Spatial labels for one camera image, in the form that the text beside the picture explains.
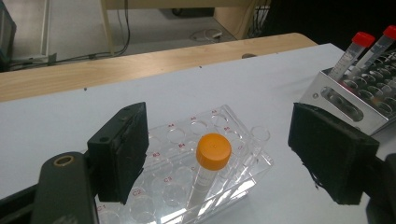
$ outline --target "black cable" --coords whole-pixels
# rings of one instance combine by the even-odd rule
[[[23,69],[28,69],[28,68],[34,68],[34,67],[39,67],[39,66],[44,66],[44,65],[54,65],[56,63],[68,63],[68,62],[77,62],[77,61],[84,61],[84,60],[96,60],[96,59],[102,59],[102,58],[110,58],[110,57],[119,57],[121,56],[127,49],[131,40],[131,29],[129,27],[129,13],[128,13],[128,0],[124,0],[124,14],[125,14],[125,20],[126,20],[126,25],[128,29],[128,37],[127,41],[124,44],[123,48],[121,50],[118,50],[112,55],[110,52],[98,52],[98,53],[93,53],[93,54],[87,54],[87,55],[81,55],[73,58],[68,58],[68,59],[63,59],[59,61],[55,61],[53,63],[47,62],[47,63],[16,63],[12,64],[10,67],[15,67],[15,66],[24,66],[24,65],[30,65],[30,66],[24,66],[19,69],[14,69],[12,71],[18,71],[18,70],[23,70]]]

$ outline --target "gray floor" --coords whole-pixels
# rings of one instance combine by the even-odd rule
[[[57,53],[57,60],[63,60],[108,51],[99,2],[98,0],[49,0],[48,55]],[[19,13],[18,10],[13,8],[8,10],[10,13],[15,13],[15,17],[22,16],[16,15]],[[124,10],[120,10],[119,13],[121,24],[117,10],[108,11],[115,50],[122,49],[127,39]],[[177,17],[172,14],[171,9],[156,8],[130,9],[128,14],[131,40],[129,48],[123,55],[211,44],[212,39],[207,37],[219,30],[223,32],[221,41],[233,40],[233,37],[212,17]],[[21,42],[18,39],[18,32],[22,33],[26,30],[24,27],[38,25],[42,21],[31,20],[28,23],[17,23],[14,49],[18,50],[18,54],[16,55],[17,52],[14,51],[15,58],[36,56],[36,53],[24,51],[26,47],[18,46]]]

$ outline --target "wooden desk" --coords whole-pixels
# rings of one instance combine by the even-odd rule
[[[129,9],[216,7],[214,18],[236,39],[246,37],[253,20],[254,8],[262,4],[262,0],[128,0]],[[111,53],[114,53],[114,47],[107,11],[123,8],[125,8],[124,0],[101,0],[103,25]]]
[[[149,77],[211,63],[315,46],[299,34],[274,35],[184,49],[2,73],[0,102]]]

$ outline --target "silver test tube rack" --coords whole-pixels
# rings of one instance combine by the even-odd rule
[[[227,166],[219,171],[214,185],[202,204],[186,209],[187,200],[196,176],[197,161],[195,150],[202,135],[223,134],[232,145],[233,155]],[[249,167],[243,165],[249,156],[248,142],[251,134],[227,105],[206,111],[187,119],[149,130],[149,147],[145,170],[134,183],[128,202],[101,203],[96,199],[98,216],[102,223],[181,223],[185,214],[199,211],[197,218],[184,223],[202,223],[224,208],[244,198],[273,166],[271,157],[265,150]],[[236,153],[246,150],[247,153]],[[174,183],[178,189],[166,188]],[[145,220],[139,218],[137,210]]]
[[[367,70],[339,81],[318,73],[300,103],[322,108],[372,135],[396,120],[396,50],[382,54]]]

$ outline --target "floor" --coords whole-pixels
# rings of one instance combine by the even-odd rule
[[[45,33],[45,5],[48,10],[48,35]],[[56,60],[81,55],[108,52],[98,0],[4,0],[17,33],[13,46],[13,60],[48,56],[56,53]],[[220,41],[234,38],[212,17],[203,11],[185,11],[175,16],[171,9],[130,9],[131,38],[123,55],[176,49],[215,42],[211,36],[222,31]],[[122,49],[128,29],[125,10],[109,10],[108,17],[115,51]]]

